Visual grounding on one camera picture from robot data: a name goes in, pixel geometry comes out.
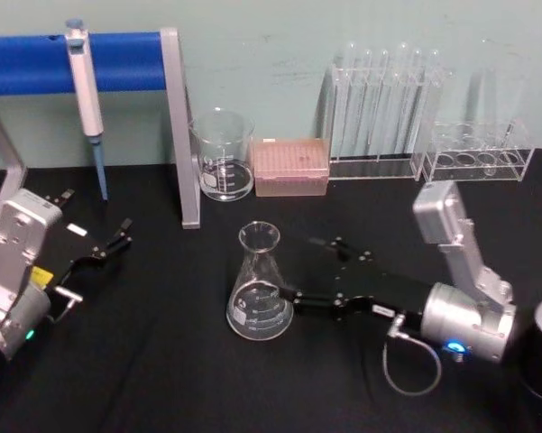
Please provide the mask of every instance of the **blue foam padding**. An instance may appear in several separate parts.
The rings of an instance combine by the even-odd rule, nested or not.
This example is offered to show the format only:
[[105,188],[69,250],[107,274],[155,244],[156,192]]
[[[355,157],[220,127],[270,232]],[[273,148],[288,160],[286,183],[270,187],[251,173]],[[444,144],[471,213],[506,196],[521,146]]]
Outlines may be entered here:
[[[158,32],[92,33],[100,92],[163,90]],[[63,35],[0,37],[0,96],[74,93]]]

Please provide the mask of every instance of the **black table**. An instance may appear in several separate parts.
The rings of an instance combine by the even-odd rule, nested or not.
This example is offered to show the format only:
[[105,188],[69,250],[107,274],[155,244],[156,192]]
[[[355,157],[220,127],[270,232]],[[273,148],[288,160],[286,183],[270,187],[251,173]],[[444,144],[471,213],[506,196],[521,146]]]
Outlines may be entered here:
[[[102,238],[132,218],[134,242],[120,264],[76,278],[69,287],[86,301],[41,328],[10,363],[0,432],[542,431],[542,412],[515,373],[480,360],[460,365],[444,356],[434,392],[398,395],[381,372],[388,323],[294,318],[280,338],[252,343],[225,322],[242,260],[236,234],[254,219],[295,237],[342,236],[390,271],[450,283],[443,256],[423,244],[412,216],[421,183],[331,182],[322,198],[203,198],[202,228],[185,231],[167,167],[110,168],[107,177],[104,207],[91,169],[30,172],[26,187],[38,194],[75,189],[66,215]],[[537,305],[542,151],[521,183],[460,189],[484,261],[513,284],[521,307]],[[392,366],[397,380],[430,379],[408,357],[395,356]]]

